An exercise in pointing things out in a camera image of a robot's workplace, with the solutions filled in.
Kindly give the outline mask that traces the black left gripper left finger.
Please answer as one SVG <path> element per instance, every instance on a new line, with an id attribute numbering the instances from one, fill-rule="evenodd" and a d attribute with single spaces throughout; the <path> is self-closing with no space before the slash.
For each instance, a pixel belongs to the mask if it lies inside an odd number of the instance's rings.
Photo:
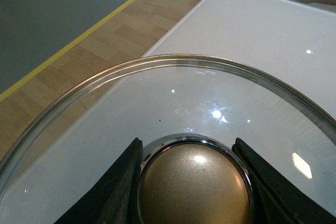
<path id="1" fill-rule="evenodd" d="M 135 138 L 60 222 L 140 223 L 136 203 L 142 158 L 143 143 Z"/>

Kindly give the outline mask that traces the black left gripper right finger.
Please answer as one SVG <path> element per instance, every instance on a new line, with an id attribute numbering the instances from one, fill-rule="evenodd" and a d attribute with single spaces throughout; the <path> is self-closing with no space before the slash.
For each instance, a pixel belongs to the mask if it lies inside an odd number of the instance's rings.
<path id="1" fill-rule="evenodd" d="M 253 189 L 252 223 L 335 223 L 326 211 L 237 138 L 232 151 L 248 169 Z"/>

